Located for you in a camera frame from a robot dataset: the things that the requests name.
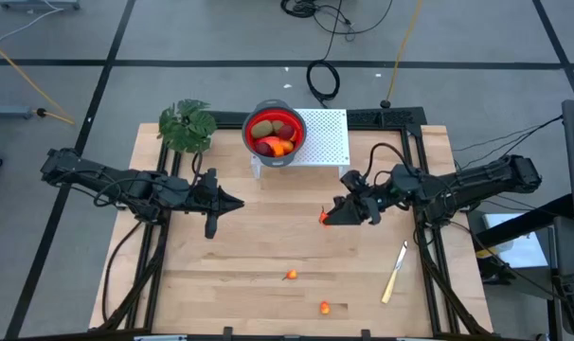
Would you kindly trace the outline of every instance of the small orange vegetable piece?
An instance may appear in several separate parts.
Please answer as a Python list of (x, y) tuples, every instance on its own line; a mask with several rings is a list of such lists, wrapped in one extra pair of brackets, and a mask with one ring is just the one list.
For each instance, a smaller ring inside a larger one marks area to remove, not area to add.
[(322, 301), (321, 302), (321, 313), (322, 314), (329, 314), (332, 311), (332, 309), (329, 307), (329, 303), (327, 303), (327, 301)]
[(294, 150), (294, 144), (291, 141), (281, 139), (278, 144), (283, 147), (285, 153), (291, 153)]
[(280, 143), (275, 143), (270, 147), (272, 148), (272, 151), (275, 153), (275, 157), (281, 157), (285, 155), (285, 150), (283, 149), (283, 146), (280, 145)]
[(283, 280), (285, 279), (296, 279), (297, 278), (297, 271), (294, 269), (291, 269), (287, 272), (287, 274), (285, 274), (285, 277), (283, 278)]
[(320, 224), (324, 224), (323, 222), (325, 221), (325, 219), (327, 219), (327, 217), (329, 217), (329, 214), (327, 214), (325, 212), (325, 208), (323, 208), (323, 210), (321, 211), (321, 215), (318, 217), (318, 222)]

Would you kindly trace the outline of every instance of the concrete floor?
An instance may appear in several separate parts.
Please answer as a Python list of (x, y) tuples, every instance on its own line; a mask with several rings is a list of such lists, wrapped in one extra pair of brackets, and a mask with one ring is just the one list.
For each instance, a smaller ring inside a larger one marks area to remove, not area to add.
[[(104, 60), (127, 0), (82, 0), (67, 11), (8, 38), (1, 45), (13, 58)], [(574, 63), (574, 0), (543, 0), (549, 19)], [(324, 55), (330, 35), (312, 19), (285, 15), (279, 1), (136, 0), (120, 60), (308, 61)], [(414, 1), (394, 0), (386, 20), (347, 43), (336, 37), (330, 60), (393, 61)], [(349, 1), (343, 11), (364, 28), (384, 12), (386, 0)], [(34, 18), (0, 9), (0, 35)], [(332, 25), (331, 17), (325, 25)], [(558, 63), (531, 0), (426, 1), (404, 54), (412, 62)], [(57, 190), (40, 181), (49, 148), (73, 147), (98, 84), (98, 66), (29, 66), (25, 71), (78, 122), (49, 118), (0, 119), (0, 338), (13, 314)], [(373, 108), (386, 95), (391, 69), (340, 68), (342, 87), (334, 108)], [(296, 108), (318, 107), (302, 67), (126, 67), (112, 69), (84, 156), (126, 168), (141, 122), (156, 121), (171, 102), (201, 99), (212, 109), (250, 111), (269, 98)], [(326, 70), (314, 71), (321, 91), (330, 91)], [(394, 106), (423, 106), (430, 124), (444, 124), (454, 148), (539, 124), (560, 114), (572, 99), (560, 69), (411, 69), (399, 72)], [(0, 104), (46, 106), (45, 100), (8, 66), (0, 66)], [(456, 153), (466, 163), (492, 146)], [(533, 159), (544, 183), (531, 195), (541, 205), (570, 192), (565, 140), (559, 123), (516, 148)], [(502, 208), (484, 206), (490, 212)], [(86, 330), (115, 219), (112, 209), (94, 208), (72, 193), (35, 291), (21, 336)], [(486, 288), (494, 328), (511, 337), (547, 331), (544, 300)]]

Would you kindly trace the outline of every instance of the potted plant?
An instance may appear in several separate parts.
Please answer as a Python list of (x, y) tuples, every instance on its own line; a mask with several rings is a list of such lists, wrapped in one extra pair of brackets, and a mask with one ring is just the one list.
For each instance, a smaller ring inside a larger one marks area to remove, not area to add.
[(202, 153), (211, 146), (211, 135), (218, 129), (215, 118), (206, 111), (208, 103), (183, 99), (163, 110), (158, 122), (159, 135), (178, 153)]

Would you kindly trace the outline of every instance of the wooden table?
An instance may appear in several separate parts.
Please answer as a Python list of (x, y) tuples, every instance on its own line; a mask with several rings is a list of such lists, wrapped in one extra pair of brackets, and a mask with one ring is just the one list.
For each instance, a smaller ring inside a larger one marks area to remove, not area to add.
[[(445, 127), (424, 126), (422, 131), (430, 171), (454, 171)], [(156, 135), (156, 124), (140, 125), (130, 168), (155, 169)], [(365, 170), (369, 150), (379, 141), (401, 148), (399, 133), (350, 132), (351, 167)], [(410, 144), (415, 152), (413, 139)], [(180, 177), (191, 179), (190, 161), (191, 155), (183, 157)], [(347, 192), (334, 170), (268, 169), (255, 180), (249, 161), (240, 131), (214, 134), (203, 170), (217, 168), (220, 185), (244, 200), (245, 207), (221, 217), (211, 241), (204, 237), (205, 217), (171, 215), (153, 332), (220, 334), (231, 326), (235, 334), (357, 336), (370, 329), (373, 336), (432, 336), (410, 211), (388, 209), (375, 226), (323, 227), (317, 221), (321, 207), (331, 208), (332, 197)], [(398, 162), (388, 149), (378, 149), (371, 174)], [(463, 216), (455, 220), (466, 224)], [(109, 255), (134, 224), (130, 212), (117, 214)], [(456, 226), (441, 231), (452, 287), (479, 324), (491, 330), (470, 236)], [(109, 313), (133, 284), (142, 233), (140, 228), (115, 259)], [(380, 298), (404, 240), (409, 249), (385, 305)], [(281, 280), (289, 269), (298, 271), (297, 280)], [(92, 327), (101, 323), (101, 284)], [(144, 292), (136, 325), (143, 320)], [(436, 292), (442, 329), (448, 331), (444, 300)], [(319, 313), (323, 300), (331, 304), (329, 315)]]

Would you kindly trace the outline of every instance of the white perforated board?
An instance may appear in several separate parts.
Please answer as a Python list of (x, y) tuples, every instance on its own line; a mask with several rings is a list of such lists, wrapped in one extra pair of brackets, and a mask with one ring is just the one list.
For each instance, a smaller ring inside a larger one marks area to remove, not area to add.
[[(343, 109), (296, 109), (306, 122), (306, 141), (289, 166), (348, 166), (348, 122)], [(260, 164), (257, 157), (253, 163)]]

